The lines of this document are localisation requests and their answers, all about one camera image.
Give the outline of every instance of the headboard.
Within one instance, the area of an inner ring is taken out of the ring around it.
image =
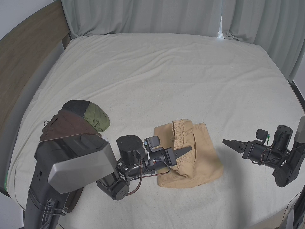
[[[55,62],[70,42],[60,0],[37,11],[0,40],[0,190],[4,192],[21,119]]]

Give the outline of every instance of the white wall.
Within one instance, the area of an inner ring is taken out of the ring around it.
[[[0,0],[0,39],[51,2],[53,0]],[[11,198],[0,193],[0,229],[17,229],[22,226],[22,209]]]
[[[295,85],[298,87],[303,98],[305,99],[305,54],[303,55],[303,59],[300,63],[300,67],[296,72],[293,81]]]

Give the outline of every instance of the white bed sheet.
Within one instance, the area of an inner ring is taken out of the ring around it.
[[[271,168],[222,144],[253,140],[259,128],[273,137],[280,124],[296,131],[304,115],[260,46],[196,35],[101,35],[70,42],[24,116],[8,175],[8,192],[23,208],[44,120],[70,99],[89,100],[108,114],[105,134],[116,158],[121,135],[144,139],[154,127],[181,118],[205,122],[224,174],[190,189],[161,188],[157,178],[145,179],[121,201],[92,183],[74,211],[60,218],[65,228],[244,228],[284,208],[305,183],[302,166],[295,181],[279,188]]]

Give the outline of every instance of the folded clothing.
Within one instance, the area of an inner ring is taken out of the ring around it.
[[[161,187],[188,188],[211,182],[223,174],[223,165],[213,147],[204,123],[193,125],[181,119],[154,128],[163,148],[179,149],[191,146],[192,150],[177,159],[168,174],[158,176]]]

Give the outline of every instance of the fitted sheet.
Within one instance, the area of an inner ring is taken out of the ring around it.
[[[295,181],[277,187],[271,168],[222,144],[254,140],[259,128],[271,137],[278,125],[295,132],[304,115],[260,46],[196,35],[99,35],[70,42],[23,117],[8,173],[8,192],[23,208],[44,120],[70,99],[94,102],[108,114],[111,126],[104,134],[117,159],[121,135],[144,139],[172,120],[204,122],[224,174],[189,189],[162,188],[157,178],[144,179],[121,201],[89,184],[73,212],[60,217],[65,228],[245,228],[286,207],[305,183],[302,166]]]

